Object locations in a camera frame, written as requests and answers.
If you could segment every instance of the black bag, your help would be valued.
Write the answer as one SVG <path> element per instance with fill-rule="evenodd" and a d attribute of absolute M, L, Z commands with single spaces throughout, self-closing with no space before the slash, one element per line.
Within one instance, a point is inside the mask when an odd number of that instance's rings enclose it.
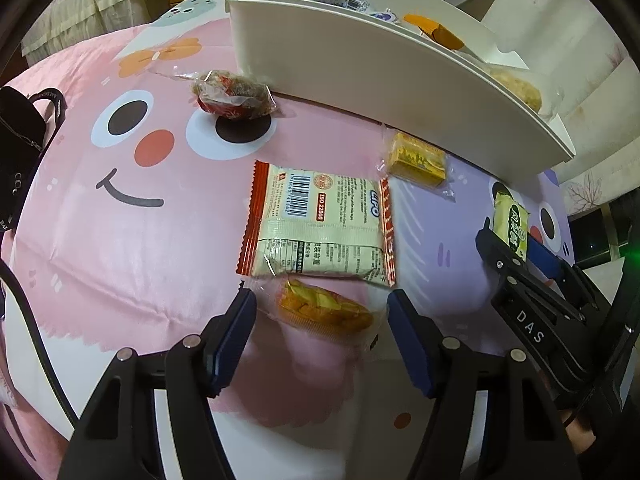
<path fill-rule="evenodd" d="M 55 106 L 56 127 L 46 146 L 47 124 L 32 103 L 48 99 Z M 65 121 L 65 98 L 55 88 L 26 98 L 9 86 L 0 88 L 0 232 L 18 224 L 36 170 Z"/>

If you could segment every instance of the round certification logo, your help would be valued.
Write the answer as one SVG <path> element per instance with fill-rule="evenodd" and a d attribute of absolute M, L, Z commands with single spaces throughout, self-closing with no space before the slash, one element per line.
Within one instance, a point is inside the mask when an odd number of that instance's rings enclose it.
<path fill-rule="evenodd" d="M 314 177 L 314 186 L 318 189 L 329 189 L 334 184 L 334 180 L 327 174 L 319 173 Z"/>

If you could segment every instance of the white storage bin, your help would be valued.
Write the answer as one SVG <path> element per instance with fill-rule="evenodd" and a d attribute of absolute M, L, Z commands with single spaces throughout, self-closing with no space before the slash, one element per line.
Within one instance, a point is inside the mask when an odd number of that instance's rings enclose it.
<path fill-rule="evenodd" d="M 500 52 L 489 29 L 442 0 L 369 1 L 399 18 L 421 14 L 442 23 L 485 62 L 526 68 L 515 52 Z M 563 127 L 554 132 L 479 68 L 415 27 L 308 0 L 225 5 L 238 68 L 275 92 L 400 128 L 506 182 L 575 155 Z"/>

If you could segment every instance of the curtain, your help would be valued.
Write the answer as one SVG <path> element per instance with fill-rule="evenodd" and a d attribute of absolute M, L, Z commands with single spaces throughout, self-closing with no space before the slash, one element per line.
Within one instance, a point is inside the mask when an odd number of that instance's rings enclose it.
<path fill-rule="evenodd" d="M 640 186 L 640 74 L 589 0 L 495 0 L 482 22 L 498 47 L 564 91 L 576 157 L 554 168 L 569 215 Z"/>

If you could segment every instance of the silver rivet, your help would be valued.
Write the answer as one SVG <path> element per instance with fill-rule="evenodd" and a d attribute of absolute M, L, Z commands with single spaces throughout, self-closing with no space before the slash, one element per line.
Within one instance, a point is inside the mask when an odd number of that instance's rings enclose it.
<path fill-rule="evenodd" d="M 185 348 L 194 348 L 200 344 L 200 336 L 197 334 L 191 334 L 182 340 L 182 344 Z"/>
<path fill-rule="evenodd" d="M 460 341 L 458 341 L 455 337 L 446 337 L 442 340 L 442 346 L 444 348 L 448 348 L 449 350 L 457 350 L 460 348 Z"/>
<path fill-rule="evenodd" d="M 511 359 L 513 359 L 517 363 L 523 363 L 527 360 L 527 355 L 519 348 L 514 348 L 513 350 L 511 350 L 510 356 Z"/>
<path fill-rule="evenodd" d="M 132 355 L 133 350 L 131 348 L 124 347 L 118 350 L 116 357 L 118 358 L 118 361 L 126 361 L 127 359 L 131 359 Z"/>

